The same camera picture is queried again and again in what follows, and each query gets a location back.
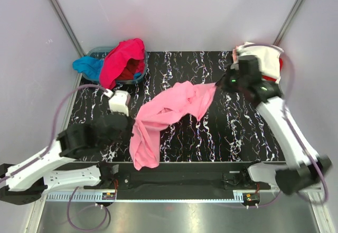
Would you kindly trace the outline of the light pink t-shirt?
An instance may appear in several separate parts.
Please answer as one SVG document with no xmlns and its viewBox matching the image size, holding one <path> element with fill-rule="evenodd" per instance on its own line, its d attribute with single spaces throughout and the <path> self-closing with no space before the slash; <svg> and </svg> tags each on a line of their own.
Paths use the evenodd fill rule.
<svg viewBox="0 0 338 233">
<path fill-rule="evenodd" d="M 215 83 L 194 85 L 175 83 L 143 104 L 135 118 L 129 153 L 134 168 L 156 168 L 160 162 L 160 133 L 185 115 L 201 120 L 209 109 L 216 91 Z"/>
</svg>

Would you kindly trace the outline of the blue plastic basket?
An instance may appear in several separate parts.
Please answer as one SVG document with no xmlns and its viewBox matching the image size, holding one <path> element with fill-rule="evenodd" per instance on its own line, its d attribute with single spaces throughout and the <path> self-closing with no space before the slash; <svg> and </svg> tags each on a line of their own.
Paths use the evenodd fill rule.
<svg viewBox="0 0 338 233">
<path fill-rule="evenodd" d="M 95 58 L 95 59 L 103 60 L 113 48 L 114 47 L 111 47 L 111 46 L 100 46 L 100 47 L 94 48 L 91 51 L 89 51 L 87 56 Z M 117 85 L 136 85 L 136 84 L 141 83 L 148 71 L 148 52 L 147 51 L 145 51 L 144 64 L 145 64 L 144 71 L 136 79 L 116 80 L 116 84 Z"/>
</svg>

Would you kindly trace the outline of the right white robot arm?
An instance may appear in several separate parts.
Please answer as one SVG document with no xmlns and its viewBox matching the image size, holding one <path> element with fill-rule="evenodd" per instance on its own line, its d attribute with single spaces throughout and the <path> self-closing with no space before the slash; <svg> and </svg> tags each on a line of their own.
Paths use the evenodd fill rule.
<svg viewBox="0 0 338 233">
<path fill-rule="evenodd" d="M 283 152 L 285 167 L 254 163 L 247 169 L 251 180 L 276 185 L 285 195 L 324 181 L 332 167 L 330 158 L 320 156 L 306 140 L 286 107 L 279 84 L 263 79 L 257 56 L 239 56 L 216 86 L 242 94 L 268 124 Z"/>
</svg>

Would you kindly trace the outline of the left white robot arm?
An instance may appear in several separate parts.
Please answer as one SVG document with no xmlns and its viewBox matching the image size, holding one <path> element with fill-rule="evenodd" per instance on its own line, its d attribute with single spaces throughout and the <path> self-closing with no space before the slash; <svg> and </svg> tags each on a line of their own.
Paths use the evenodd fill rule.
<svg viewBox="0 0 338 233">
<path fill-rule="evenodd" d="M 59 168 L 94 155 L 112 143 L 129 140 L 134 122 L 125 114 L 112 113 L 88 123 L 73 124 L 53 138 L 50 146 L 24 162 L 2 164 L 1 201 L 25 205 L 56 190 L 114 188 L 115 174 L 103 163 L 77 170 Z"/>
</svg>

